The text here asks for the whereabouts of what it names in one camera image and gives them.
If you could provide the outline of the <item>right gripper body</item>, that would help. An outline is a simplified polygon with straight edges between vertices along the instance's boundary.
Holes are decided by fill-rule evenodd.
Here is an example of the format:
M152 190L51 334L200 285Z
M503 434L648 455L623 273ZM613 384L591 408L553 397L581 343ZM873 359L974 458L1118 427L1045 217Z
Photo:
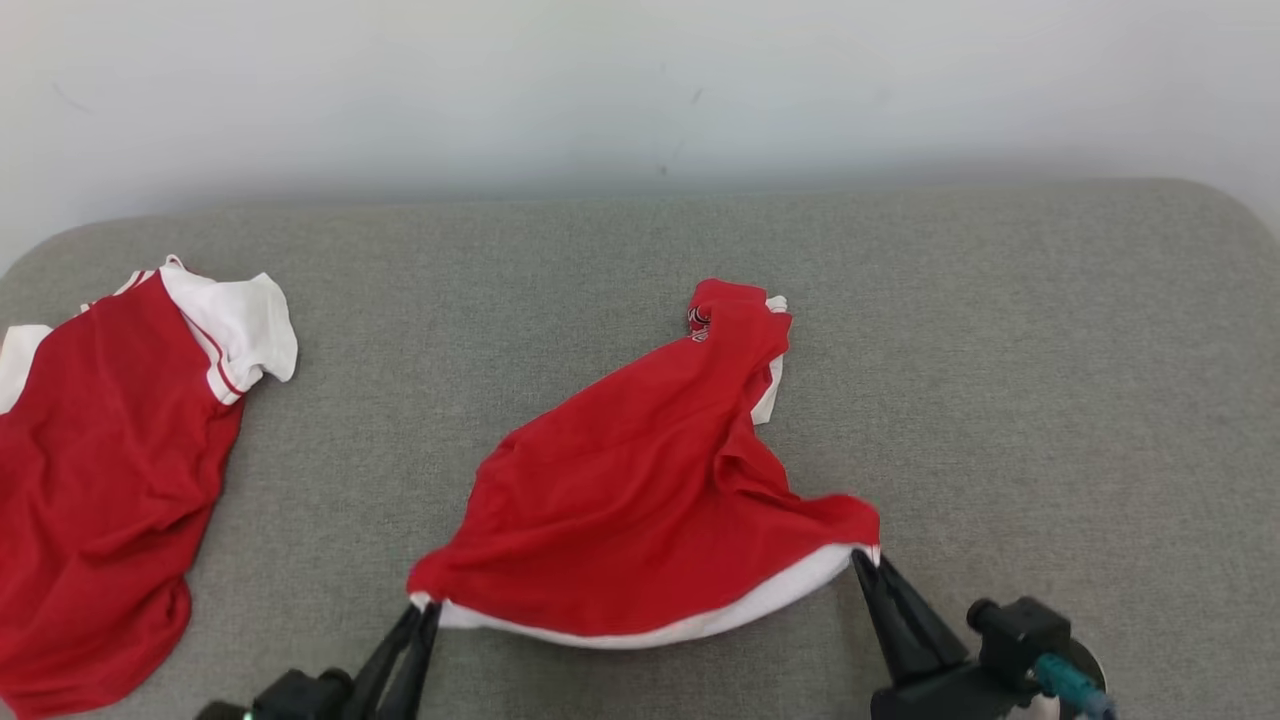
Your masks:
M872 719L1004 719L1027 707L1037 682L987 664L887 662L891 684L870 697Z

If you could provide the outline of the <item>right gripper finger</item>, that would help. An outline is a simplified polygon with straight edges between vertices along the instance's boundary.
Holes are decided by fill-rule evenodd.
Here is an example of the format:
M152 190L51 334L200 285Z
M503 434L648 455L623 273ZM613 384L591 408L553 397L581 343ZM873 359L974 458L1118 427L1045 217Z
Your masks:
M955 667L963 666L969 660L965 644L915 587L906 578L905 580L911 588L911 593L909 594L911 615L916 621L920 642L927 647L927 674L913 682L948 673Z
M927 647L913 619L910 584L891 561L876 564L865 552L852 551L851 568L879 642L890 679L902 685L927 674Z

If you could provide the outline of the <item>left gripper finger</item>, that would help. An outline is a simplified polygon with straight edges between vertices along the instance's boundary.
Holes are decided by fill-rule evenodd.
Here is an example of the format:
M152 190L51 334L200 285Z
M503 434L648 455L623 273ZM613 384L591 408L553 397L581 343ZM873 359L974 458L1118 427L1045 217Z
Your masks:
M390 680L392 670L408 646L411 632L421 615L421 610L411 603L383 637L355 676L353 689L342 707L340 719L375 719L378 703Z
M429 602L413 609L399 670L384 694L379 719L417 719L422 691L430 667L442 606Z

